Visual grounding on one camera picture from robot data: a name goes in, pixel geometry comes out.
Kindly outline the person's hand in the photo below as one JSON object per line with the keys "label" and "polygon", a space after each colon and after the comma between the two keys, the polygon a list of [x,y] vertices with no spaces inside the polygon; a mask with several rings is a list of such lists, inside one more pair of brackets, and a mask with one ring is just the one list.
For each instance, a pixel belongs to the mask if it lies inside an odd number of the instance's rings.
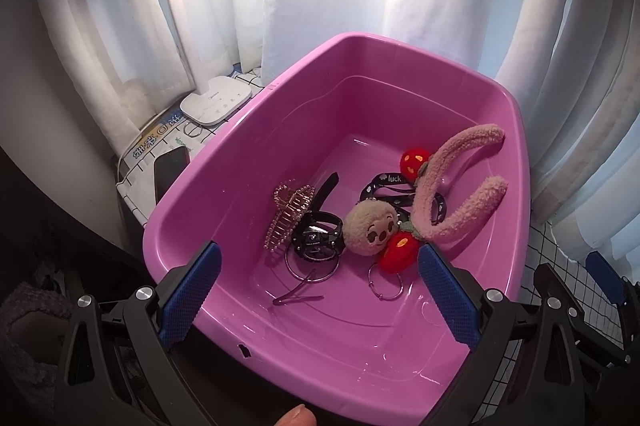
{"label": "person's hand", "polygon": [[311,412],[303,404],[296,406],[294,409],[285,413],[280,420],[277,421],[276,426],[316,426],[317,419],[314,413]]}

